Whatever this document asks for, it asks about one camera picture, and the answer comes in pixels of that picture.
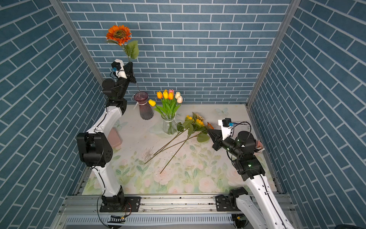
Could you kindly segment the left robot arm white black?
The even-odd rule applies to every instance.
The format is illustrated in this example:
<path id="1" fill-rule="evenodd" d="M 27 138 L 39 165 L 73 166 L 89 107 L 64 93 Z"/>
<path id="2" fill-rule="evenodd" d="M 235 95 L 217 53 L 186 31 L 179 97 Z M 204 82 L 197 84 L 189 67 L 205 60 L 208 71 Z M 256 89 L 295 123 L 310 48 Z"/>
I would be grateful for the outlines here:
<path id="1" fill-rule="evenodd" d="M 124 96 L 129 84 L 136 83 L 132 62 L 124 64 L 116 59 L 111 66 L 116 79 L 106 79 L 102 83 L 102 93 L 107 96 L 104 113 L 89 130 L 76 137 L 81 161 L 91 168 L 103 190 L 100 212 L 121 212 L 126 207 L 123 188 L 109 165 L 113 149 L 108 136 L 126 111 Z"/>

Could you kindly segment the red orange tulip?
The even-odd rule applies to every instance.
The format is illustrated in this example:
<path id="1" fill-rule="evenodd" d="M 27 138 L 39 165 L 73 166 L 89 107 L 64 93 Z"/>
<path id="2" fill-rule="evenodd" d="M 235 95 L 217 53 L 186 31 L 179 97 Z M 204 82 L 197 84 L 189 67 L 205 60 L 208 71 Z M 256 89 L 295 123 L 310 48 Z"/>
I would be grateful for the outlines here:
<path id="1" fill-rule="evenodd" d="M 168 102 L 169 102 L 168 108 L 169 108 L 170 118 L 173 117 L 173 109 L 172 109 L 173 99 L 174 99 L 174 93 L 168 93 Z"/>

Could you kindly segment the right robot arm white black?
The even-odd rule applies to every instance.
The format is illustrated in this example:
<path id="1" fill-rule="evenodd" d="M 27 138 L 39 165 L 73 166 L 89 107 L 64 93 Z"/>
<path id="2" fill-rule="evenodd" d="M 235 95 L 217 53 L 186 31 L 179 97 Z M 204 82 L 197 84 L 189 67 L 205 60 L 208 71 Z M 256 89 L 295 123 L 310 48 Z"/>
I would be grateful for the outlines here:
<path id="1" fill-rule="evenodd" d="M 231 207 L 240 210 L 255 229 L 292 229 L 292 224 L 269 186 L 261 163 L 254 155 L 257 146 L 254 136 L 241 131 L 232 139 L 231 132 L 230 127 L 224 127 L 223 130 L 208 129 L 214 150 L 222 148 L 236 157 L 233 165 L 258 204 L 256 207 L 248 192 L 240 187 L 229 191 Z"/>

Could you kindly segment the white tulip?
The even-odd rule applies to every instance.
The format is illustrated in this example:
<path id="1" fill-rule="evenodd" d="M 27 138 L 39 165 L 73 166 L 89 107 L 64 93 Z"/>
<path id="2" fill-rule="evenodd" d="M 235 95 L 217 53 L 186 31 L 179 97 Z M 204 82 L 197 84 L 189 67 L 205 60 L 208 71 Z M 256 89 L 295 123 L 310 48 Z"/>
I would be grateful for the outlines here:
<path id="1" fill-rule="evenodd" d="M 176 92 L 174 98 L 181 96 L 180 92 Z"/>

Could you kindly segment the orange yellow tulip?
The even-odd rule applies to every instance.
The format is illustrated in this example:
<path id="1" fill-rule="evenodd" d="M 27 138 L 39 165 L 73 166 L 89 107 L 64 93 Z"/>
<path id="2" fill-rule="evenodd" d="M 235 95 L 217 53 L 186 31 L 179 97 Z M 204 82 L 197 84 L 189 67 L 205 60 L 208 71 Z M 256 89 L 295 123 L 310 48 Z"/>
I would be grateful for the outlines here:
<path id="1" fill-rule="evenodd" d="M 165 113 L 166 118 L 169 118 L 169 111 L 168 111 L 168 108 L 167 108 L 167 102 L 169 102 L 168 96 L 169 96 L 169 93 L 168 93 L 167 90 L 165 90 L 163 92 L 162 103 L 163 103 L 163 108 L 164 108 L 164 113 Z"/>

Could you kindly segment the orange gerbera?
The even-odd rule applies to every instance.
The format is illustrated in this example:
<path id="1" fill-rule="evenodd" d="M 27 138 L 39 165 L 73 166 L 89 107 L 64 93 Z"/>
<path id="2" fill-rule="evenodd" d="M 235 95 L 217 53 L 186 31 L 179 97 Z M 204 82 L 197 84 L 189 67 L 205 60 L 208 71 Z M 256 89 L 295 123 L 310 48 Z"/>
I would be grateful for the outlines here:
<path id="1" fill-rule="evenodd" d="M 130 29 L 124 25 L 112 26 L 106 35 L 107 40 L 122 47 L 129 62 L 132 62 L 132 60 L 137 59 L 139 56 L 138 41 L 131 41 L 131 38 L 132 33 Z"/>
<path id="2" fill-rule="evenodd" d="M 182 133 L 184 133 L 186 130 L 189 130 L 190 128 L 184 128 L 183 124 L 178 123 L 178 134 L 177 136 L 175 136 L 170 142 L 168 142 L 165 146 L 163 146 L 161 149 L 159 149 L 154 156 L 158 155 L 159 153 L 172 148 L 178 144 L 184 144 L 187 140 L 191 139 L 191 138 L 199 138 L 198 142 L 205 142 L 208 140 L 209 135 L 208 135 L 208 130 L 209 129 L 213 129 L 213 126 L 210 123 L 207 123 L 207 125 L 201 125 L 201 124 L 194 124 L 194 131 L 188 135 L 187 139 L 181 142 L 178 142 L 176 144 L 173 144 L 171 146 L 169 146 L 171 144 L 172 141 L 174 141 L 178 136 L 180 136 Z"/>

